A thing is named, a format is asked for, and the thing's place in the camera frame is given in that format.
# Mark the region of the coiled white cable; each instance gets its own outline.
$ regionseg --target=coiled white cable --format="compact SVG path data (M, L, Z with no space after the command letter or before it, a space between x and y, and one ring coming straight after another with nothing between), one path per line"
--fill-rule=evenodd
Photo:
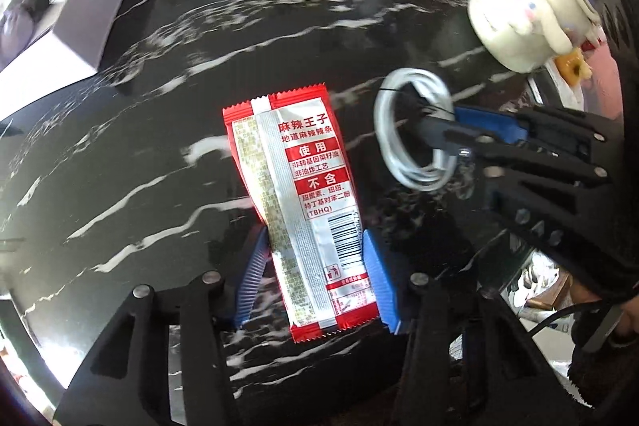
M375 134L384 162L395 179L413 190L439 190L455 173L457 157L436 149L433 162L421 167L404 148L395 124L395 98L409 83L430 105L441 109L434 116L448 120L455 118L452 99L443 80L430 71L406 67L393 71L381 84L373 111Z

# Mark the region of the snack bag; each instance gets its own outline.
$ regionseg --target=snack bag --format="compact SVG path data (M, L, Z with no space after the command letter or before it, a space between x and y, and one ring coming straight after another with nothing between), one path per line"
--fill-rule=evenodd
M223 111L231 153L268 226L295 342L378 315L362 262L362 224L324 85Z

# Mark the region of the black marble countertop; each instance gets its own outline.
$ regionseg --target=black marble countertop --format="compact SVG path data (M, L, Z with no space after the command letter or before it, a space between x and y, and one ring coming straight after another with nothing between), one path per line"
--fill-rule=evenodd
M481 46L466 3L124 0L101 73L2 122L0 270L56 376L68 383L135 285L183 285L240 247L256 215L222 108L252 97L327 84L365 224L395 246L441 269L490 243L499 229L458 211L472 172L440 196L409 193L373 135L376 90L399 67L439 73L456 100L525 103L526 79ZM251 321L226 342L249 424L299 424L379 392L405 348L379 322L295 345L271 267ZM179 367L169 380L181 420Z

